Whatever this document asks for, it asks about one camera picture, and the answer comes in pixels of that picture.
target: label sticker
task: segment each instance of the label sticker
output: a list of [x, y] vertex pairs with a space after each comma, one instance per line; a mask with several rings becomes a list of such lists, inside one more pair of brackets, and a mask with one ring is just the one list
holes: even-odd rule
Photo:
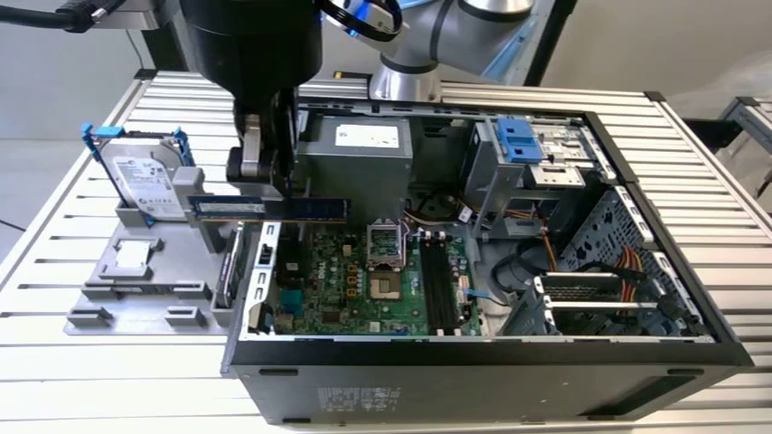
[[395, 411], [399, 387], [319, 387], [322, 411]]
[[470, 218], [471, 218], [471, 208], [463, 206], [461, 212], [458, 212], [458, 220], [463, 223], [467, 223]]
[[151, 158], [115, 156], [111, 164], [129, 190], [135, 207], [158, 220], [183, 218], [182, 206], [170, 187], [163, 165]]
[[335, 146], [398, 148], [398, 128], [383, 125], [339, 125]]
[[197, 209], [201, 212], [254, 212], [265, 213], [263, 203], [199, 203]]

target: ram slot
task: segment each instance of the ram slot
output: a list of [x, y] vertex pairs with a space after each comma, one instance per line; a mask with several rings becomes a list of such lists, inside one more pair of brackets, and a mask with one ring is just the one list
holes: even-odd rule
[[430, 333], [453, 335], [457, 327], [455, 304], [443, 241], [421, 240], [421, 274]]

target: motherboard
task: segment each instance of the motherboard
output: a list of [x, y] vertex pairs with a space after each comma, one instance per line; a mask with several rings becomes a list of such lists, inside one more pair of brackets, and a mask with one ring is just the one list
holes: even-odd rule
[[[462, 292], [471, 286], [462, 242], [442, 237], [429, 242], [417, 232], [390, 234], [379, 226], [314, 228], [303, 282], [299, 288], [281, 288], [275, 332], [479, 335], [475, 307]], [[447, 326], [438, 331], [437, 318]]]

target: chip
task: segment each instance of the chip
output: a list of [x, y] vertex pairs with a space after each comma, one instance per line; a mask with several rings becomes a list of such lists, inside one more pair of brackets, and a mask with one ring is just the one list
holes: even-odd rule
[[322, 323], [339, 323], [339, 311], [322, 312]]

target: aluminum extrusion table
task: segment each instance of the aluminum extrusion table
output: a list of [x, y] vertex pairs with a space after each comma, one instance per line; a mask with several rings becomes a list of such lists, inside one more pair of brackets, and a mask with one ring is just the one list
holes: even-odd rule
[[[362, 80], [321, 80], [301, 93], [365, 98], [366, 86]], [[442, 95], [450, 104], [598, 113], [757, 367], [637, 422], [343, 430], [767, 432], [772, 221], [666, 103], [633, 92], [457, 83], [443, 84]], [[182, 126], [206, 174], [205, 188], [229, 193], [234, 189], [225, 183], [223, 163], [235, 144], [230, 110], [229, 94], [199, 76], [161, 72], [154, 79], [133, 81], [105, 124], [165, 132]], [[266, 427], [241, 382], [219, 378], [223, 336], [63, 334], [63, 315], [118, 221], [114, 205], [101, 167], [83, 152], [0, 267], [0, 432], [283, 431]]]

